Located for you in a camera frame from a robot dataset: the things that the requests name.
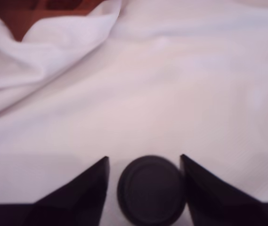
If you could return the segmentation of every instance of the white fabric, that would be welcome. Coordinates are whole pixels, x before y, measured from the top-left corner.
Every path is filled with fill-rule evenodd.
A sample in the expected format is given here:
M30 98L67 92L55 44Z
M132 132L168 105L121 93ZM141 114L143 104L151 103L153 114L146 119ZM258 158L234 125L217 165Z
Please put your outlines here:
M109 0L21 43L0 24L0 202L36 201L106 155L101 225L130 225L122 170L182 153L268 202L268 7L247 2Z

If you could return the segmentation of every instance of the brown background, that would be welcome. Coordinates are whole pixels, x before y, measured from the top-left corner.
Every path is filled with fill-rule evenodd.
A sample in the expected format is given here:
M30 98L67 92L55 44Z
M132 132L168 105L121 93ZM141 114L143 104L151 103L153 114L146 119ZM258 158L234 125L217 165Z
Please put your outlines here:
M21 41L39 19L53 16L86 15L103 0L0 0L0 18Z

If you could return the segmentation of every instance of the black plastic part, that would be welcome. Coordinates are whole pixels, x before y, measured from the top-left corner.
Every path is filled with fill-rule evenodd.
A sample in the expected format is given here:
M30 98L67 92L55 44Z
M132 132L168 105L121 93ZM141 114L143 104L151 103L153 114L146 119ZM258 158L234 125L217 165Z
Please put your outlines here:
M36 203L0 205L0 226L98 226L108 176L105 157Z
M268 203L222 181L181 156L185 193L194 226L268 226Z
M157 156L134 160L117 189L120 208L137 226L170 226L185 207L184 181L172 163Z

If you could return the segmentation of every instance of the white cloth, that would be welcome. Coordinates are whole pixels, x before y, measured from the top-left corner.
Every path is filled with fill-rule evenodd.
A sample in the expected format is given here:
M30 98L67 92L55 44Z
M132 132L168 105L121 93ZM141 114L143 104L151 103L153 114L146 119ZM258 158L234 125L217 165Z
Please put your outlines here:
M106 155L101 225L130 225L122 170L182 153L268 202L268 7L109 0L42 19L21 43L0 24L1 203L34 202Z

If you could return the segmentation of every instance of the round black cap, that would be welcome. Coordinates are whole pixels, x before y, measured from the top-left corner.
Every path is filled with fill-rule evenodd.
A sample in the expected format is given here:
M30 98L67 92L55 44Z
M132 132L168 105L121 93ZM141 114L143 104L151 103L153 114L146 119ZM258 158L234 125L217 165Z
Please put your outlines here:
M137 226L170 226L185 206L180 171L168 160L145 156L123 171L117 189L120 208Z

